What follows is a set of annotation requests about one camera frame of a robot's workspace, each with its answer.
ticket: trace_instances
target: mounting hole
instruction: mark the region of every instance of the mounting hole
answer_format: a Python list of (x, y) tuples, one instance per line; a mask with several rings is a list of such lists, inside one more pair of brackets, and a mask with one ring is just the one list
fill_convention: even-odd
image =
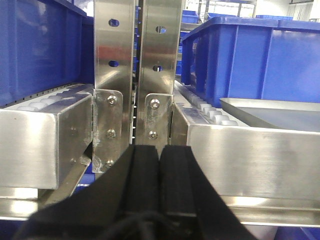
[(118, 26), (120, 25), (120, 22), (119, 22), (117, 19), (111, 18), (111, 19), (109, 20), (109, 25), (110, 25), (111, 27), (118, 27)]
[(165, 26), (157, 26), (157, 27), (155, 28), (155, 31), (156, 31), (158, 34), (164, 34), (164, 33), (167, 31), (167, 29), (166, 29)]
[(160, 65), (154, 65), (152, 69), (153, 69), (153, 71), (155, 71), (155, 72), (161, 72), (161, 71), (162, 71), (162, 66), (160, 66)]
[(113, 60), (109, 61), (109, 66), (113, 67), (113, 68), (118, 67), (119, 66), (119, 62), (113, 61)]

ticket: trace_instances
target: metal plate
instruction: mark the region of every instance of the metal plate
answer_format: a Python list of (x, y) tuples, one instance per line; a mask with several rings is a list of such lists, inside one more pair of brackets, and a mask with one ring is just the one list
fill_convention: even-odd
[[(122, 116), (117, 118), (117, 122), (122, 121), (121, 142), (118, 142), (121, 148), (117, 147), (118, 150), (125, 150), (131, 142), (135, 14), (134, 0), (94, 1), (95, 88), (116, 90), (123, 95)], [(122, 153), (108, 150), (113, 161)]]
[(221, 98), (221, 104), (251, 127), (320, 132), (320, 103)]
[(123, 95), (115, 90), (94, 90), (92, 171), (103, 173), (125, 149), (123, 140)]
[(145, 139), (145, 100), (148, 94), (173, 94), (182, 0), (144, 0), (140, 74), (138, 83), (135, 141)]
[(138, 144), (156, 146), (158, 153), (168, 144), (171, 127), (173, 95), (148, 94), (145, 98), (143, 136)]
[(57, 189), (92, 141), (92, 95), (74, 88), (39, 111), (9, 108), (0, 109), (0, 186)]
[(57, 190), (47, 190), (39, 199), (0, 199), (0, 220), (25, 221), (39, 209), (71, 196), (90, 161), (86, 156), (81, 156), (77, 159), (76, 164), (72, 167), (61, 186)]
[(207, 124), (181, 99), (175, 93), (171, 144), (191, 146), (243, 224), (320, 227), (320, 133)]

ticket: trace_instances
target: white roller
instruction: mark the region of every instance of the white roller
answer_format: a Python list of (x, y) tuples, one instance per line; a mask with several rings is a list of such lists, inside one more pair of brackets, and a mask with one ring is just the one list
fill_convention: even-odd
[(215, 115), (213, 116), (212, 118), (212, 121), (215, 123), (215, 124), (220, 124), (221, 121), (223, 120), (229, 120), (229, 117), (227, 115)]
[(44, 98), (44, 99), (41, 99), (40, 102), (41, 103), (45, 103), (45, 104), (54, 104), (55, 102), (57, 102), (58, 100), (55, 100), (55, 99), (52, 99), (52, 98)]
[(34, 107), (34, 106), (19, 106), (19, 107), (17, 108), (17, 110), (34, 112), (34, 111), (37, 111), (38, 108), (36, 108), (36, 107)]
[(45, 102), (36, 101), (36, 102), (31, 102), (31, 103), (29, 104), (29, 106), (30, 106), (30, 107), (35, 107), (35, 108), (37, 108), (38, 110), (40, 110), (40, 109), (43, 109), (43, 108), (45, 108), (46, 106), (48, 106), (48, 104), (45, 103)]
[(222, 115), (222, 112), (220, 112), (220, 111), (209, 111), (208, 112), (208, 114), (207, 114), (207, 116), (210, 118), (210, 119), (212, 119), (214, 116), (216, 116), (216, 115)]
[(204, 108), (208, 108), (208, 107), (212, 107), (212, 105), (208, 103), (200, 104), (200, 109), (202, 112), (204, 111)]
[(209, 111), (216, 111), (217, 109), (213, 106), (209, 106), (209, 107), (204, 107), (202, 112), (205, 114), (205, 115), (208, 115), (208, 112)]
[(61, 100), (62, 99), (62, 96), (57, 96), (57, 95), (54, 95), (54, 96), (49, 96), (48, 99), (54, 99), (54, 100)]
[(220, 122), (220, 125), (223, 125), (223, 126), (238, 126), (238, 123), (236, 121), (233, 121), (233, 120), (222, 120)]

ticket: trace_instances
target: bolt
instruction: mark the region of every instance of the bolt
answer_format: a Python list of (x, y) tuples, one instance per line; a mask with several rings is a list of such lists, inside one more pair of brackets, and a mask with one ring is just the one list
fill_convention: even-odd
[(108, 97), (108, 103), (109, 103), (110, 105), (116, 104), (116, 103), (117, 103), (117, 97), (116, 97), (116, 96), (113, 96), (113, 95), (109, 96), (109, 97)]
[(149, 132), (149, 139), (157, 139), (158, 133), (156, 131), (150, 131)]
[(108, 160), (108, 161), (106, 161), (105, 166), (106, 166), (107, 168), (111, 168), (113, 164), (114, 164), (114, 161), (113, 161), (113, 160)]
[(160, 101), (158, 99), (152, 99), (150, 101), (150, 106), (152, 109), (157, 109), (160, 107)]
[(113, 139), (116, 137), (116, 131), (113, 130), (113, 129), (109, 129), (107, 132), (106, 132), (106, 136), (108, 137), (108, 139)]

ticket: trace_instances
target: blue plastic crate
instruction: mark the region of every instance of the blue plastic crate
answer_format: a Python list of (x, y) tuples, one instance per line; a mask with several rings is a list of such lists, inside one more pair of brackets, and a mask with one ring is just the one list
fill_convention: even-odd
[(133, 72), (135, 73), (137, 71), (137, 63), (139, 60), (137, 59), (136, 56), (133, 57)]
[(320, 240), (320, 228), (279, 227), (274, 240)]
[(183, 10), (182, 20), (183, 23), (197, 24), (199, 21), (199, 16), (196, 11)]
[(94, 18), (84, 17), (81, 33), (81, 73), (78, 83), (95, 83)]
[(0, 1), (0, 106), (80, 76), (84, 17), (66, 0)]
[(220, 13), (212, 13), (208, 12), (208, 20), (214, 17), (236, 17), (236, 15), (229, 15), (229, 14), (220, 14)]
[(181, 75), (181, 66), (182, 66), (182, 61), (176, 61), (176, 68), (175, 68), (176, 75)]
[(220, 98), (320, 103), (320, 23), (214, 17), (183, 39), (181, 81)]
[(186, 31), (181, 31), (180, 32), (180, 39), (179, 39), (179, 46), (180, 47), (182, 47), (182, 38), (187, 34), (188, 34), (188, 32), (186, 32)]
[(256, 15), (257, 19), (293, 20), (293, 16)]

